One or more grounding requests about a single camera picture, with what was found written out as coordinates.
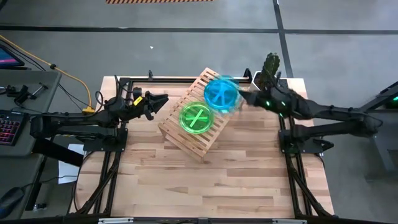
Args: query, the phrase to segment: rgb keyboard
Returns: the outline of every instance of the rgb keyboard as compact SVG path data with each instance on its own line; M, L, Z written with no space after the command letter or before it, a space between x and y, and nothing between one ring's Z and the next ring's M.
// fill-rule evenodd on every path
M0 145L14 146L26 119L25 113L0 110Z

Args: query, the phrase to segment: gray desk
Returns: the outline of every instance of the gray desk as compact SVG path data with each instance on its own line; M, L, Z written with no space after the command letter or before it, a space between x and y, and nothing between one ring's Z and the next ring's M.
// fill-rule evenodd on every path
M30 93L40 87L39 82L48 86L48 90L42 91L36 100L28 99L23 103L24 107L41 112L48 111L60 79L61 74L57 72L0 70L0 86L11 85L19 91L22 85L26 85ZM14 103L14 98L6 95L0 96L0 109L11 110L15 107L17 105ZM27 122L14 147L0 146L0 156L28 156L35 144L35 139L30 136L29 131L30 123Z
M31 154L20 158L0 158L0 197L13 187L22 187L35 182L43 158L39 154ZM15 220L21 217L31 190L32 186L25 188L25 195L22 200L13 209L12 213L2 220Z

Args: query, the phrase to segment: blue petri dish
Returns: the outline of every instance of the blue petri dish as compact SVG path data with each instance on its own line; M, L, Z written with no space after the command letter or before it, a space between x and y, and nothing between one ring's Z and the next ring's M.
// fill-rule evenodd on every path
M205 87L206 104L214 110L231 110L238 102L238 86L228 79L212 80Z

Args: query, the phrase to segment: wooden tabletop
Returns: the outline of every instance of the wooden tabletop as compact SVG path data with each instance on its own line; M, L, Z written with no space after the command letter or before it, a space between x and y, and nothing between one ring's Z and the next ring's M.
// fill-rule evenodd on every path
M303 79L287 81L290 88L307 97ZM159 121L190 84L134 86L141 87L143 92L167 93L169 102L154 115L153 121L144 116L127 125L129 137L119 166L112 216L294 217L286 162L277 142L276 114L243 105L201 164L166 140L158 128ZM104 77L101 92L105 99L116 95L114 77ZM313 125L312 121L297 123ZM81 169L76 191L80 206L98 185L103 157L103 152L94 153ZM321 161L305 154L303 164L309 189L333 213ZM108 188L104 192L102 207ZM301 190L297 192L304 211Z

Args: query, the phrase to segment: gray floor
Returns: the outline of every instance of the gray floor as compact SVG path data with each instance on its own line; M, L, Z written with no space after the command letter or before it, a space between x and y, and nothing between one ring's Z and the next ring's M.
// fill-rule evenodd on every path
M398 29L395 0L279 0L279 4L285 29ZM12 0L0 12L0 24L277 28L272 0L139 5L106 5L97 0ZM282 55L278 34L0 34L81 78L91 94L100 88L105 75L145 75L151 69L155 75L192 76L210 67L222 74L241 76L246 67L260 70L268 52ZM286 40L294 77L304 78L309 97L321 104L361 106L397 81L398 35L286 35ZM62 84L86 100L79 83L63 78ZM61 91L51 110L78 111ZM344 218L396 223L398 184L367 183L364 179L381 168L369 141L351 136L329 139L336 145L325 154L335 213Z

